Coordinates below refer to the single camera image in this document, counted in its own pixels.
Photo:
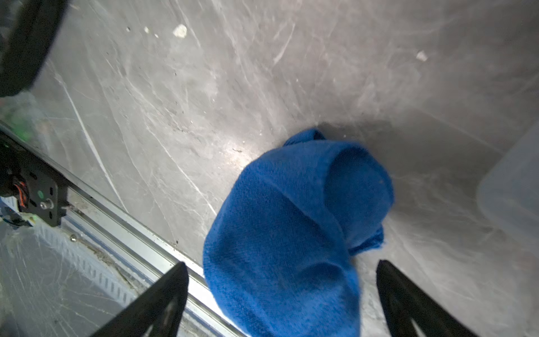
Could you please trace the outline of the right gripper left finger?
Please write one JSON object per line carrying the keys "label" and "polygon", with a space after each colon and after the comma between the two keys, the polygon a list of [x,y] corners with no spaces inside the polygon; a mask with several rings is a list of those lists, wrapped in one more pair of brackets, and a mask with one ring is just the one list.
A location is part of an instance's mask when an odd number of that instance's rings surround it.
{"label": "right gripper left finger", "polygon": [[188,285],[188,268],[179,262],[93,335],[177,336]]}

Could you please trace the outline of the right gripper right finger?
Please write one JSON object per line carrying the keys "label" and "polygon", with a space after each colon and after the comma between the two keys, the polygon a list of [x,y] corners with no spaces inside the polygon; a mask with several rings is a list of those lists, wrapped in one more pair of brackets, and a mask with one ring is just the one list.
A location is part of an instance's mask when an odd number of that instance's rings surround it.
{"label": "right gripper right finger", "polygon": [[475,336],[390,261],[381,260],[376,286],[391,336]]}

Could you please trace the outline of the square clear lunch box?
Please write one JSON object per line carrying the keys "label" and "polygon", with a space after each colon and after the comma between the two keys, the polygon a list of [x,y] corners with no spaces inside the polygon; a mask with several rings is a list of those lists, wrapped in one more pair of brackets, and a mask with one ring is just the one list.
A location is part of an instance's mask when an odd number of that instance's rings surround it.
{"label": "square clear lunch box", "polygon": [[481,212],[502,231],[538,255],[538,125],[481,180]]}

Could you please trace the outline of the blue cleaning cloth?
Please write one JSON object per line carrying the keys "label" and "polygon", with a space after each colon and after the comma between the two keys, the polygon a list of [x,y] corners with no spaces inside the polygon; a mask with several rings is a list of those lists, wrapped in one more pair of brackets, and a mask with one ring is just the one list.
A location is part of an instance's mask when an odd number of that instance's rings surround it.
{"label": "blue cleaning cloth", "polygon": [[352,257],[381,245],[393,203],[362,145],[296,134],[239,175],[206,236],[206,283],[251,336],[358,336]]}

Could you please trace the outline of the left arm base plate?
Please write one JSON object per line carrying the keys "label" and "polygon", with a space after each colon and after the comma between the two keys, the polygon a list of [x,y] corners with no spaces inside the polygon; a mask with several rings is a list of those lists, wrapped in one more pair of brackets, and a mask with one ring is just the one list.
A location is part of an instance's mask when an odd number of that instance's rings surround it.
{"label": "left arm base plate", "polygon": [[1,133],[1,196],[18,209],[58,227],[68,206],[68,180],[35,154]]}

